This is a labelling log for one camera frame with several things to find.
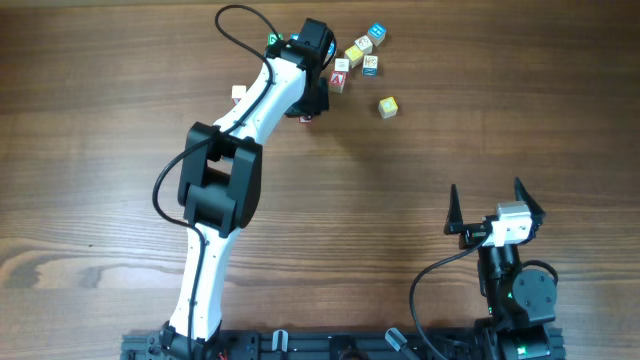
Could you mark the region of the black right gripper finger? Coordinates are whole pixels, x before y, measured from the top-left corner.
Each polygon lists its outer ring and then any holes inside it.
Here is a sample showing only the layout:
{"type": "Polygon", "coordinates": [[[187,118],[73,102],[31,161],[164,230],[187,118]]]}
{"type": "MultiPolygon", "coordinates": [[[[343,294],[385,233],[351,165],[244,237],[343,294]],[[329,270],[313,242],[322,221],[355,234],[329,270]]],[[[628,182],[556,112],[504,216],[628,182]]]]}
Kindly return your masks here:
{"type": "Polygon", "coordinates": [[[517,201],[525,202],[534,220],[543,220],[545,218],[545,211],[529,194],[519,177],[514,179],[514,194],[517,201]]]}
{"type": "Polygon", "coordinates": [[[450,187],[449,209],[443,231],[445,235],[460,234],[464,231],[459,194],[455,184],[452,184],[450,187]]]}

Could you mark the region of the small white red-drawing block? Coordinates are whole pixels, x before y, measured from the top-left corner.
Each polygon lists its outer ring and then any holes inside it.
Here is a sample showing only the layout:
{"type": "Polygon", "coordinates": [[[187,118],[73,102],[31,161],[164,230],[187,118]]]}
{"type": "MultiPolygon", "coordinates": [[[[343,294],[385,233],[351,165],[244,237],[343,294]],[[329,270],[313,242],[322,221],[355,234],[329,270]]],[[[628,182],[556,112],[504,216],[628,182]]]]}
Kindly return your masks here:
{"type": "Polygon", "coordinates": [[[336,58],[334,60],[334,70],[336,72],[348,73],[350,69],[350,61],[346,58],[336,58]]]}

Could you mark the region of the white red-striped wooden block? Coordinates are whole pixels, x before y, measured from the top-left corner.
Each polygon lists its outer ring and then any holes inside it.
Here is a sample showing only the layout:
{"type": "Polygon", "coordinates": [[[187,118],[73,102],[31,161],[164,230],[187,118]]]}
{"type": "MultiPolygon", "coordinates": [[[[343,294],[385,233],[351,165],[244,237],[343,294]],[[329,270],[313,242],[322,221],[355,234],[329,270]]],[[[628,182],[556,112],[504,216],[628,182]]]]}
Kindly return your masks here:
{"type": "Polygon", "coordinates": [[[231,89],[231,99],[235,105],[237,105],[246,95],[246,85],[233,85],[231,89]]]}

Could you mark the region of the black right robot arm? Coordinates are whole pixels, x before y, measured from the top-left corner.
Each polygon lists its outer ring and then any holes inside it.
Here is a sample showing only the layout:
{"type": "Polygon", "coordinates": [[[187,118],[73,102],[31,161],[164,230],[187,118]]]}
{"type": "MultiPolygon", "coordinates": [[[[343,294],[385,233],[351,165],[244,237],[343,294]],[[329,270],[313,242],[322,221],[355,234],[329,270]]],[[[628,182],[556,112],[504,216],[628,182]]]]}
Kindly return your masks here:
{"type": "Polygon", "coordinates": [[[463,220],[458,190],[451,186],[444,233],[459,237],[459,248],[478,253],[477,270],[490,316],[474,325],[478,352],[485,359],[552,359],[559,353],[555,321],[559,275],[548,263],[523,261],[519,247],[531,242],[546,213],[520,179],[515,200],[496,205],[479,223],[463,220]]]}

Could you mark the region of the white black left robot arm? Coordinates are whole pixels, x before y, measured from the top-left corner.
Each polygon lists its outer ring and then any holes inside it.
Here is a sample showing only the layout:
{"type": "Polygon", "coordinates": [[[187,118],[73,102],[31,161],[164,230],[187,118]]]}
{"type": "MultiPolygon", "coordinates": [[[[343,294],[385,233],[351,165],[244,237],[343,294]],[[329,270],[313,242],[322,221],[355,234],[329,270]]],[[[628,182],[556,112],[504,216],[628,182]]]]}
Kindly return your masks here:
{"type": "Polygon", "coordinates": [[[231,111],[189,130],[174,160],[182,166],[177,198],[188,251],[178,303],[160,331],[168,356],[215,357],[226,268],[259,203],[263,146],[282,117],[311,119],[328,110],[321,73],[334,42],[326,23],[306,19],[297,37],[260,54],[259,76],[231,111]]]}

